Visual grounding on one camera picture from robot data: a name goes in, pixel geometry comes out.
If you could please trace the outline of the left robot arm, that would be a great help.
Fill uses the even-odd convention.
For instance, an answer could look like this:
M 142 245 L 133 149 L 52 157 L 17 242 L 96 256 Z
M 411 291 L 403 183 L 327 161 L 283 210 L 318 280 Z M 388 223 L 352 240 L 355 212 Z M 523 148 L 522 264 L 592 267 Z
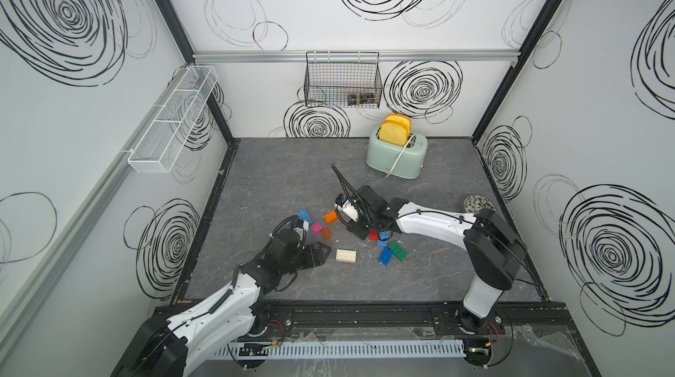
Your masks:
M 281 229 L 211 296 L 177 315 L 146 320 L 111 375 L 190 375 L 228 343 L 252 331 L 264 332 L 265 295 L 284 276 L 322 266 L 331 253 L 325 243 L 307 244 L 293 229 Z

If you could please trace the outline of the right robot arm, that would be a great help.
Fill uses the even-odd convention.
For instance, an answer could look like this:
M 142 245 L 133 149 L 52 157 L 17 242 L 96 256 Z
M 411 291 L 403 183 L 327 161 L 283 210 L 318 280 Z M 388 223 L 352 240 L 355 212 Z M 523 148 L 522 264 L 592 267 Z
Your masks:
M 358 237 L 371 232 L 427 236 L 450 243 L 469 256 L 475 276 L 462 301 L 460 318 L 484 322 L 499 298 L 526 270 L 527 245 L 494 210 L 452 213 L 420 206 L 407 199 L 387 201 L 368 185 L 356 189 L 330 166 L 342 188 L 335 207 L 347 230 Z

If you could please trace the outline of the white rectangular brick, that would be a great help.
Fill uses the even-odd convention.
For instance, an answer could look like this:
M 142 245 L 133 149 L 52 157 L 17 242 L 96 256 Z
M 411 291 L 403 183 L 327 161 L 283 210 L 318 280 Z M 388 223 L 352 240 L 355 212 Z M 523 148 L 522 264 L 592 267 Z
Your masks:
M 357 260 L 357 251 L 356 250 L 336 250 L 336 260 L 341 263 L 354 264 Z

